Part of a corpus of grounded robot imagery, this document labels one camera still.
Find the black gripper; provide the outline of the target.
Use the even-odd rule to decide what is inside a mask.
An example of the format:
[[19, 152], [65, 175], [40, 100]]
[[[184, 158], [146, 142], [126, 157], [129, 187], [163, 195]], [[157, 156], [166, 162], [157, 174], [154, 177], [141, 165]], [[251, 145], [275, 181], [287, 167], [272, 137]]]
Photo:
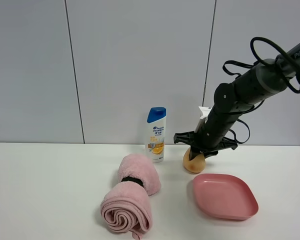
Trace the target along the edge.
[[189, 160], [193, 160], [202, 152], [205, 158], [213, 157], [218, 151], [224, 149], [235, 150], [238, 143], [226, 137], [234, 123], [238, 120], [238, 115], [234, 113], [221, 113], [212, 107], [206, 122], [198, 132], [189, 131], [175, 133], [173, 141], [175, 144], [184, 143], [191, 146]]

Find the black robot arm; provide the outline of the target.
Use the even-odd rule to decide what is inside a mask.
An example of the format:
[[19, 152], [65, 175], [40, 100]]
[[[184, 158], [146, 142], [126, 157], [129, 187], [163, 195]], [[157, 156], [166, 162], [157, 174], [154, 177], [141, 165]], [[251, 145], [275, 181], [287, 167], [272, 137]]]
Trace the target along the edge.
[[[261, 59], [254, 47], [260, 41], [269, 44], [278, 51], [274, 59]], [[250, 49], [256, 62], [245, 64], [228, 60], [226, 65], [235, 65], [247, 69], [247, 72], [234, 73], [235, 80], [221, 83], [214, 92], [214, 105], [204, 117], [197, 130], [176, 133], [174, 143], [188, 145], [186, 157], [191, 161], [199, 155], [211, 157], [224, 149], [235, 150], [240, 144], [236, 137], [226, 137], [240, 116], [258, 109], [266, 99], [290, 89], [300, 94], [300, 43], [290, 51], [284, 51], [273, 41], [265, 37], [254, 37], [250, 41]]]

